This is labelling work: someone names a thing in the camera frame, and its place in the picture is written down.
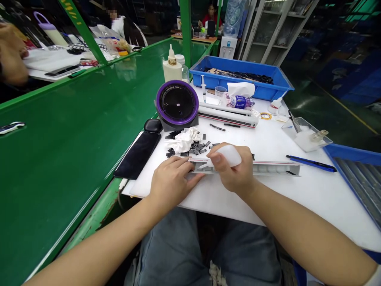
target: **green table surface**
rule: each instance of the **green table surface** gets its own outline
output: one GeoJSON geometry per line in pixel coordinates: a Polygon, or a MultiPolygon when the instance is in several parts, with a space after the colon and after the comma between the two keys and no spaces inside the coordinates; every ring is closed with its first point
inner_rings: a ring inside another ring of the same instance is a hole
{"type": "MultiPolygon", "coordinates": [[[[155,114],[169,44],[183,52],[181,40],[164,40],[0,106],[0,126],[26,123],[0,138],[0,284],[20,285],[51,262],[103,192],[155,114]]],[[[193,64],[207,48],[192,42],[193,64]]]]}

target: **person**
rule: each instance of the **person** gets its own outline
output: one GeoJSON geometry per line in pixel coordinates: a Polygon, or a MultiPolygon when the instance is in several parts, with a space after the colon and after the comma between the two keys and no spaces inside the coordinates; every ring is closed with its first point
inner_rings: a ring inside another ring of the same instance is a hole
{"type": "Polygon", "coordinates": [[[28,81],[28,69],[22,59],[28,56],[23,40],[12,25],[0,23],[0,71],[1,81],[22,86],[28,81]]]}
{"type": "MultiPolygon", "coordinates": [[[[205,29],[207,29],[208,28],[208,21],[214,21],[214,23],[217,24],[217,13],[216,13],[216,8],[215,8],[213,2],[210,2],[209,8],[208,8],[208,14],[205,15],[202,22],[198,21],[198,25],[201,26],[201,24],[202,24],[202,27],[205,27],[205,29]]],[[[222,21],[221,21],[221,19],[219,19],[219,23],[218,23],[219,29],[221,29],[221,26],[222,26],[222,21]]]]}
{"type": "MultiPolygon", "coordinates": [[[[113,6],[120,7],[120,4],[118,2],[113,2],[113,6]]],[[[128,15],[120,15],[118,10],[122,11],[123,9],[112,8],[107,10],[112,21],[111,29],[117,32],[119,36],[124,38],[131,45],[142,47],[148,46],[146,37],[143,35],[139,26],[136,25],[128,15]]]]}
{"type": "MultiPolygon", "coordinates": [[[[176,207],[203,174],[186,180],[194,165],[188,157],[173,156],[155,170],[146,198],[25,285],[104,285],[141,239],[139,261],[133,263],[126,283],[135,279],[134,285],[279,285],[281,272],[273,236],[294,260],[327,285],[381,284],[381,266],[342,232],[255,179],[248,147],[235,146],[242,162],[230,168],[218,152],[226,144],[215,146],[207,156],[223,185],[236,193],[267,228],[230,221],[213,258],[224,279],[210,281],[208,268],[201,263],[196,213],[176,207]]],[[[210,272],[219,273],[216,268],[210,272]]]]}

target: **clear plastic box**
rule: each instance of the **clear plastic box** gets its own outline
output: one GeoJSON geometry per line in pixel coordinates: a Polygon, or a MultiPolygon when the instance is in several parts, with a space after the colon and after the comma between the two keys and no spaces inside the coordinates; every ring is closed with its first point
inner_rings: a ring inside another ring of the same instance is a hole
{"type": "Polygon", "coordinates": [[[320,142],[315,143],[309,140],[311,134],[319,132],[315,127],[309,124],[306,120],[301,117],[295,118],[295,122],[301,126],[302,131],[297,132],[292,120],[289,119],[283,126],[282,130],[292,139],[294,142],[304,151],[311,152],[318,150],[324,146],[327,146],[332,142],[327,136],[323,137],[320,142]]]}

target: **yellow floor line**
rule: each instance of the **yellow floor line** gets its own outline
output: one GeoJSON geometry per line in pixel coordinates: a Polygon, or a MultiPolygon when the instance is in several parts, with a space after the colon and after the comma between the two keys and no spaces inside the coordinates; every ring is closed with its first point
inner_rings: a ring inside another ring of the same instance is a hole
{"type": "Polygon", "coordinates": [[[318,87],[320,87],[325,93],[327,93],[331,98],[333,98],[337,103],[339,103],[342,107],[344,107],[345,110],[347,110],[349,113],[351,113],[358,121],[360,121],[362,124],[364,124],[370,131],[372,131],[374,134],[378,135],[378,132],[375,131],[372,127],[367,125],[365,121],[363,121],[360,117],[358,117],[356,114],[354,114],[348,107],[346,107],[340,100],[338,100],[336,97],[332,96],[328,91],[326,91],[324,88],[322,88],[316,81],[314,81],[312,78],[307,76],[310,81],[312,81],[314,84],[316,84],[318,87]]]}

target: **smartphone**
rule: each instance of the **smartphone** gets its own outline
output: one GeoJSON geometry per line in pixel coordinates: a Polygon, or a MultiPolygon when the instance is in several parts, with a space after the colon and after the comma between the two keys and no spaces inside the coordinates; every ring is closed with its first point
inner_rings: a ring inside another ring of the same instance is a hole
{"type": "Polygon", "coordinates": [[[136,46],[136,47],[133,47],[132,48],[132,51],[133,52],[140,52],[142,50],[143,47],[140,47],[140,46],[136,46]]]}
{"type": "Polygon", "coordinates": [[[114,177],[136,180],[161,138],[160,133],[143,132],[128,149],[114,177]]]}
{"type": "Polygon", "coordinates": [[[60,68],[60,69],[48,72],[45,75],[50,76],[50,77],[61,77],[61,76],[64,76],[64,75],[67,75],[67,74],[70,74],[73,72],[77,72],[80,69],[81,68],[78,66],[66,66],[64,68],[60,68]]]}

